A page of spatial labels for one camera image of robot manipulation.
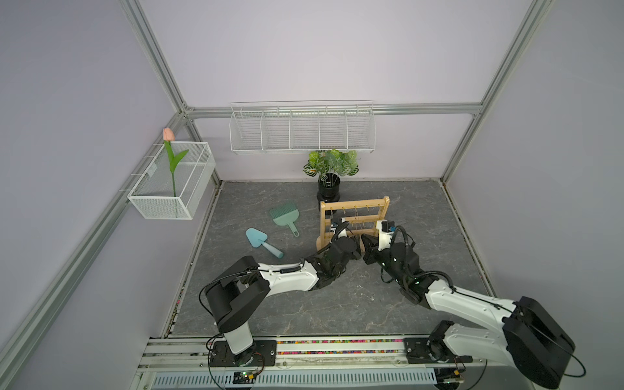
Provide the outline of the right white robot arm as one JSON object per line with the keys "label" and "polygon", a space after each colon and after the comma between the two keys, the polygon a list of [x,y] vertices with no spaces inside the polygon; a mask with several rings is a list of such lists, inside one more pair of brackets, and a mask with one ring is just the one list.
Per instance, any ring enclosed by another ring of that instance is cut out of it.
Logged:
{"label": "right white robot arm", "polygon": [[461,289],[443,271],[423,271],[419,256],[405,242],[369,235],[362,242],[365,263],[379,264],[408,301],[473,324],[441,322],[428,340],[433,360],[483,358],[516,368],[541,388],[559,388],[575,343],[537,300],[512,301]]}

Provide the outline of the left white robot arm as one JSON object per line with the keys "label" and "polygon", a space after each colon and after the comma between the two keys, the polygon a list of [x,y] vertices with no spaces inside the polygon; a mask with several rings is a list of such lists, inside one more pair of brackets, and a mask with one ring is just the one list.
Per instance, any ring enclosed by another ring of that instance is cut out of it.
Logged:
{"label": "left white robot arm", "polygon": [[324,289],[360,254],[358,239],[338,237],[297,263],[265,264],[245,256],[204,286],[198,300],[213,318],[234,363],[242,366],[258,352],[249,320],[265,298]]}

